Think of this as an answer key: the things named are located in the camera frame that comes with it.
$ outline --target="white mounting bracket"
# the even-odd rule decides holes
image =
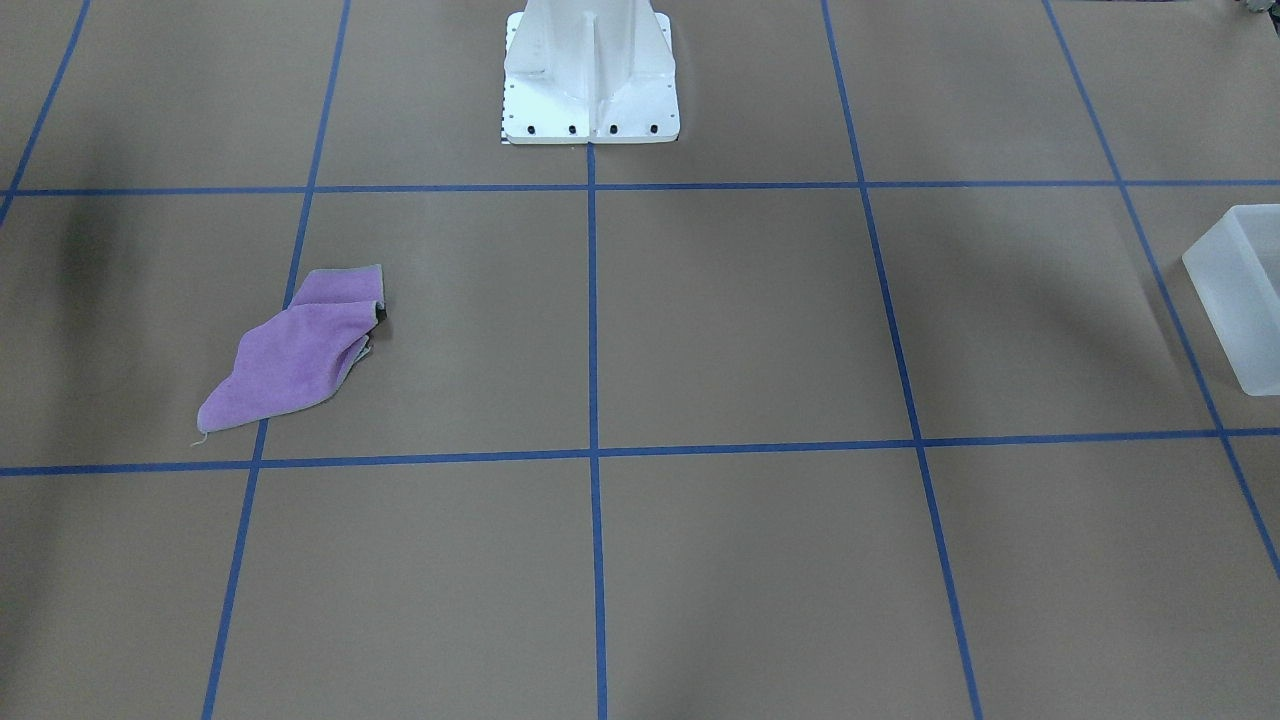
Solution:
[[[529,0],[507,18],[503,141],[669,142],[680,135],[671,19],[649,0]]]

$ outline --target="folded cloth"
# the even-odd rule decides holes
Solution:
[[[241,338],[230,377],[200,406],[196,427],[225,430],[329,400],[369,354],[384,307],[381,265],[311,270],[288,309]]]

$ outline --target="washcloth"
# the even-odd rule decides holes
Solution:
[[[333,397],[369,354],[384,307],[381,265],[311,270],[285,310],[244,333],[230,377],[200,406],[196,427],[225,430]]]

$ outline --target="cloth fold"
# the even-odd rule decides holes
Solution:
[[[232,374],[200,406],[196,428],[214,433],[329,400],[369,354],[385,306],[381,265],[311,270],[285,310],[241,338]]]

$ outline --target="white plastic container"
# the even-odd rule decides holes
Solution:
[[[1244,392],[1280,395],[1280,205],[1236,205],[1183,254]]]

